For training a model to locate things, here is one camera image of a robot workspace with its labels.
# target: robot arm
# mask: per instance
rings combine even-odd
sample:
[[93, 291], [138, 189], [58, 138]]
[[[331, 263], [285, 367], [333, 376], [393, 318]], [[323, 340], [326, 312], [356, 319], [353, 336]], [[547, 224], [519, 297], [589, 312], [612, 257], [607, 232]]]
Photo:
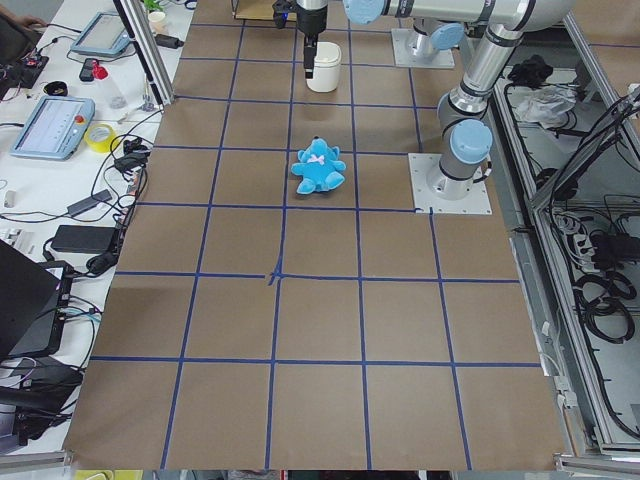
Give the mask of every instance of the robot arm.
[[367, 24], [382, 15], [500, 23], [507, 30], [536, 31], [562, 20], [575, 0], [344, 0], [352, 22]]
[[483, 22], [487, 29], [460, 84], [438, 105], [445, 151], [427, 183], [437, 195], [457, 200], [469, 191], [477, 166], [492, 144], [481, 122], [487, 99], [524, 32], [559, 22], [576, 0], [343, 0], [355, 23], [371, 23], [382, 15], [441, 21]]
[[304, 33], [304, 72], [313, 78], [313, 65], [318, 51], [318, 35], [327, 28], [329, 0], [277, 0], [273, 4], [273, 19], [278, 28], [283, 28], [287, 15], [296, 14], [298, 30]]

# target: yellow tape roll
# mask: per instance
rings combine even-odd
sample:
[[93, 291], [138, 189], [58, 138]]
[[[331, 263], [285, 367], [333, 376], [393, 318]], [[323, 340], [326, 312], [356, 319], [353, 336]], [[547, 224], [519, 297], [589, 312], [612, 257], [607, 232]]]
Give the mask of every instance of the yellow tape roll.
[[[97, 123], [87, 128], [83, 138], [91, 150], [98, 153], [109, 153], [111, 142], [116, 138], [116, 132], [106, 123]], [[113, 148], [116, 148], [118, 143], [120, 142], [113, 142]]]

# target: plastic bag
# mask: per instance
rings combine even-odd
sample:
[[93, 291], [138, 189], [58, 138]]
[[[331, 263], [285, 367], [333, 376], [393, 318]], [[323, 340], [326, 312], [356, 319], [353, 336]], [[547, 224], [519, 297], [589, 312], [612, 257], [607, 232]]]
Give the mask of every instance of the plastic bag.
[[514, 110], [521, 122], [537, 122], [543, 128], [560, 127], [567, 121], [565, 115], [576, 104], [573, 90], [549, 86], [531, 92]]

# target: white cup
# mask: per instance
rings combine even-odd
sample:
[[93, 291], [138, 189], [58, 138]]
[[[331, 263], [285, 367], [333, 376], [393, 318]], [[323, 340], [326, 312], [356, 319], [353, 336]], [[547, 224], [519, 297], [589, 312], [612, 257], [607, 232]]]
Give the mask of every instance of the white cup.
[[149, 14], [151, 29], [162, 35], [167, 34], [167, 14], [164, 12], [151, 12]]

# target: red object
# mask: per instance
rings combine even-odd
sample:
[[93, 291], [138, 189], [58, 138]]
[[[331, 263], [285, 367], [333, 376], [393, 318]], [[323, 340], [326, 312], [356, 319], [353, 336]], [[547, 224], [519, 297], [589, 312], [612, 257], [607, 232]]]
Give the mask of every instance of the red object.
[[93, 62], [93, 78], [96, 80], [104, 80], [109, 76], [107, 69], [100, 65], [98, 62]]

